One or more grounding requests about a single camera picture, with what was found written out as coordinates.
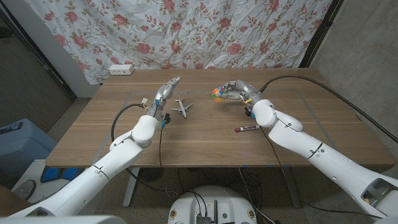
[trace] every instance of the floral curtain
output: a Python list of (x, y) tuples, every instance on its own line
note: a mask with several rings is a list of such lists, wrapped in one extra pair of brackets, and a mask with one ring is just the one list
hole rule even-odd
[(297, 67), (331, 0), (25, 0), (91, 84), (135, 69)]

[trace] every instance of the blue container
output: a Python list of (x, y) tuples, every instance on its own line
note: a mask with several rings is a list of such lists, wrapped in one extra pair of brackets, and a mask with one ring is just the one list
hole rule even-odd
[(0, 128), (0, 172), (19, 179), (35, 159), (45, 159), (57, 142), (28, 119)]

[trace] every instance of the power strip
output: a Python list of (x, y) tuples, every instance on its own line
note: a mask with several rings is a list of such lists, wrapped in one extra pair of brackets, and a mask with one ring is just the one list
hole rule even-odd
[(132, 65), (112, 65), (109, 71), (111, 75), (131, 75), (134, 67)]

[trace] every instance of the toy airplane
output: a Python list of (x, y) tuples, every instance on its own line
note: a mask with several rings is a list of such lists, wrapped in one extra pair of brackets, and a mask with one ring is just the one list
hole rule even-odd
[(180, 99), (180, 96), (178, 96), (178, 100), (175, 100), (175, 101), (177, 101), (178, 103), (180, 103), (180, 108), (171, 108), (171, 110), (178, 111), (178, 113), (181, 113), (181, 112), (182, 112), (182, 116), (184, 116), (184, 118), (187, 118), (186, 112), (188, 112), (188, 108), (189, 108), (190, 106), (192, 106), (193, 103), (191, 103), (191, 104), (188, 105), (188, 106), (184, 106), (184, 105), (182, 105), (182, 99), (183, 99), (183, 98)]

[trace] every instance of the marker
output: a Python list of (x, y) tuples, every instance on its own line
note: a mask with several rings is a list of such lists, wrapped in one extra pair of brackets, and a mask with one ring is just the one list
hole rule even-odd
[(242, 128), (235, 128), (235, 132), (241, 132), (241, 131), (250, 131), (250, 130), (255, 130), (255, 129), (259, 129), (260, 126), (259, 125), (252, 125), (252, 126), (246, 126), (246, 127), (242, 127)]

